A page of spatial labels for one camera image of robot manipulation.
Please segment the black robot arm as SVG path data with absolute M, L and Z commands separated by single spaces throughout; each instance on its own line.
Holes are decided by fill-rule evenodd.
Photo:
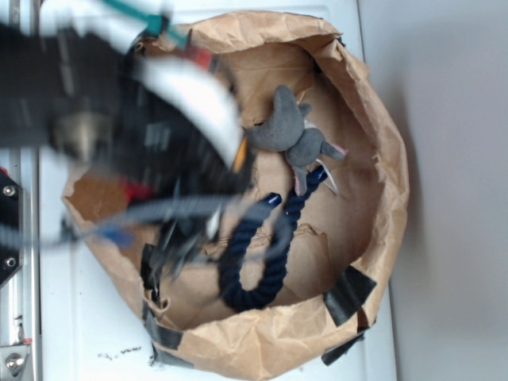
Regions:
M 1 146 L 50 146 L 155 194 L 239 194 L 253 155 L 232 92 L 189 60 L 1 27 Z

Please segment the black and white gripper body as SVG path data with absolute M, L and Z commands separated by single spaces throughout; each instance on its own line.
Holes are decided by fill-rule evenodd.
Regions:
M 254 155 L 234 97 L 189 60 L 127 55 L 121 63 L 114 167 L 155 194 L 241 194 Z

